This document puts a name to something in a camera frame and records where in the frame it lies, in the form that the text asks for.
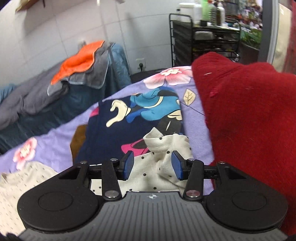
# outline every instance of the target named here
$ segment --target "red sweater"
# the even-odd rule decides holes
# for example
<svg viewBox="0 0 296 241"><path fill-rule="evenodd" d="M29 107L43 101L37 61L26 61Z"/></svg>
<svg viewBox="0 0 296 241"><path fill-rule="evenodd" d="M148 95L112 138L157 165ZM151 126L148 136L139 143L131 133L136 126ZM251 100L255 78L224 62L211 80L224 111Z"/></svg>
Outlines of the red sweater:
<svg viewBox="0 0 296 241"><path fill-rule="evenodd" d="M242 65L216 53L192 64L215 161L226 161L284 194L282 225L296 233L296 76L268 63Z"/></svg>

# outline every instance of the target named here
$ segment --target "potted plant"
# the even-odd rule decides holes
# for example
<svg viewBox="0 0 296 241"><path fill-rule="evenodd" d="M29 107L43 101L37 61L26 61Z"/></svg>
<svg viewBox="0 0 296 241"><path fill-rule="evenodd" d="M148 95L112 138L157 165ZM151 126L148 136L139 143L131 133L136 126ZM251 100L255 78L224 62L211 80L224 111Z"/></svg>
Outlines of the potted plant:
<svg viewBox="0 0 296 241"><path fill-rule="evenodd" d="M250 31L241 31L241 44L239 52L242 64L257 62L261 44L262 32L258 29Z"/></svg>

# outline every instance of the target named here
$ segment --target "orange towel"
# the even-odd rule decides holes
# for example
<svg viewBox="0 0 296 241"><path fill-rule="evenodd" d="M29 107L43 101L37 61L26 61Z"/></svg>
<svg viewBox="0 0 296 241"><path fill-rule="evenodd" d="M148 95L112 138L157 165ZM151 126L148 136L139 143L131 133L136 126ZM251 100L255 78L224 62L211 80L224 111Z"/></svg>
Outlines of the orange towel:
<svg viewBox="0 0 296 241"><path fill-rule="evenodd" d="M51 85L56 84L62 78L68 77L74 73L87 71L94 64L95 52L102 47L104 40L94 42L82 47L82 49L74 56L66 59L59 70L53 77Z"/></svg>

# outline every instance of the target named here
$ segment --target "purple floral fabric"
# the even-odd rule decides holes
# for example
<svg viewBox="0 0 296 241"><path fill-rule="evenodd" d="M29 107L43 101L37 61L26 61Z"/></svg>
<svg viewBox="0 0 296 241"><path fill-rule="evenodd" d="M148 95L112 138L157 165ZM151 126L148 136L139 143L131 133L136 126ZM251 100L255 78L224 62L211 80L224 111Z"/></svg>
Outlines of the purple floral fabric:
<svg viewBox="0 0 296 241"><path fill-rule="evenodd" d="M119 99L135 93L145 93L158 86L168 86L175 90L179 96L183 117L185 135L188 136L193 156L209 165L213 160L212 144L209 131L205 124L205 116L198 91L192 78L191 67L174 67L167 69L157 75L151 76L143 81L129 85L107 99ZM94 104L83 114L77 116L69 123L52 129L48 134L37 136L37 145L34 145L35 155L30 155L26 161L39 161L57 172L61 172L73 164L70 142L79 125L87 124L90 114L97 108ZM0 172L15 172L18 164L14 156L28 155L25 143L11 149L0 156ZM205 180L204 194L209 194L213 187L210 180Z"/></svg>

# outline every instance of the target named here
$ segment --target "bottle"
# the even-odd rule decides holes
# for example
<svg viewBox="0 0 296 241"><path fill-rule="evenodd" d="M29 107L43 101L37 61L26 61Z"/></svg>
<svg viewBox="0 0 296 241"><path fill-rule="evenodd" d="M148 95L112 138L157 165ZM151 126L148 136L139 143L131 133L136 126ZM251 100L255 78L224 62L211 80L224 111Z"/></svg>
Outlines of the bottle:
<svg viewBox="0 0 296 241"><path fill-rule="evenodd" d="M207 0L202 0L202 19L208 20L209 11L207 10Z"/></svg>
<svg viewBox="0 0 296 241"><path fill-rule="evenodd" d="M211 15L212 26L216 26L217 25L217 7L214 4L212 4L210 15Z"/></svg>
<svg viewBox="0 0 296 241"><path fill-rule="evenodd" d="M194 24L200 25L200 20L202 19L202 6L200 0L195 0L195 6L193 9L194 13Z"/></svg>
<svg viewBox="0 0 296 241"><path fill-rule="evenodd" d="M207 21L211 21L212 0L207 0Z"/></svg>
<svg viewBox="0 0 296 241"><path fill-rule="evenodd" d="M222 24L225 23L225 9L223 7L222 1L223 0L219 0L219 2L218 2L218 9L220 10L220 15L221 15L221 25L220 26L222 26Z"/></svg>
<svg viewBox="0 0 296 241"><path fill-rule="evenodd" d="M217 26L221 26L221 11L218 8L217 2L214 3L215 7L217 7L217 12L216 12L216 21L217 21Z"/></svg>

